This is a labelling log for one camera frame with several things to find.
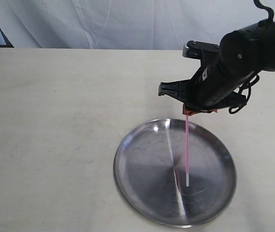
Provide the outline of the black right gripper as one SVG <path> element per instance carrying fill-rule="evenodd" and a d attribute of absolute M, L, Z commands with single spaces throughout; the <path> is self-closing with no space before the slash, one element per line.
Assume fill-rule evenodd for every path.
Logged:
<path fill-rule="evenodd" d="M 158 95 L 182 102 L 184 115 L 217 113 L 225 108 L 236 113 L 247 104 L 247 97 L 235 89 L 246 85 L 247 69 L 242 65 L 212 62 L 200 67 L 191 79 L 160 83 Z"/>

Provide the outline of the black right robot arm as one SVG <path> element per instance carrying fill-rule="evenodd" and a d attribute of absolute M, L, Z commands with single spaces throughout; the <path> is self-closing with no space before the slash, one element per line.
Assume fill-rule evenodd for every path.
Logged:
<path fill-rule="evenodd" d="M 200 61 L 187 80 L 162 82 L 158 94 L 183 104 L 183 114 L 211 113 L 244 108 L 261 71 L 275 72 L 275 21 L 262 20 L 226 34 L 220 44 L 189 41 L 183 56 Z"/>

